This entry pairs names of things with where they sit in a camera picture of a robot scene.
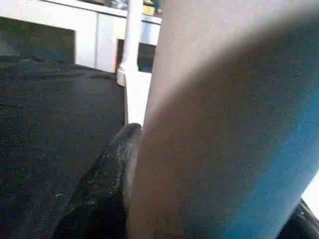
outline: floor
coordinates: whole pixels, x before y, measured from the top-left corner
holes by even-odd
[[[49,238],[81,176],[124,124],[112,74],[0,57],[0,235]]]

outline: white pillar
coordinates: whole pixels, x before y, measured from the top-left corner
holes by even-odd
[[[167,1],[128,238],[277,236],[319,169],[317,12]]]
[[[117,82],[121,86],[125,86],[125,74],[128,70],[138,71],[142,11],[143,0],[129,0],[123,57],[117,75]]]

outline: white table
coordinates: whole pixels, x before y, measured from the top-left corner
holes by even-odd
[[[0,0],[0,16],[75,31],[75,63],[115,72],[127,12],[77,0]],[[141,43],[157,45],[161,19],[143,16]]]

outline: dark floor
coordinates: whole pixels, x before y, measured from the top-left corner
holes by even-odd
[[[0,236],[49,238],[80,177],[124,124],[114,75],[0,57]]]

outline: white furniture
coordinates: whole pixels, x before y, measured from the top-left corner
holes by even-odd
[[[115,72],[127,12],[77,0],[0,0],[0,16],[75,31],[75,63]],[[142,16],[141,43],[157,45],[161,19]]]
[[[151,84],[151,73],[130,71],[125,74],[125,121],[143,126]]]
[[[130,0],[125,30],[123,57],[118,68],[117,82],[125,85],[125,74],[128,70],[138,72],[138,55],[141,32],[143,0]]]

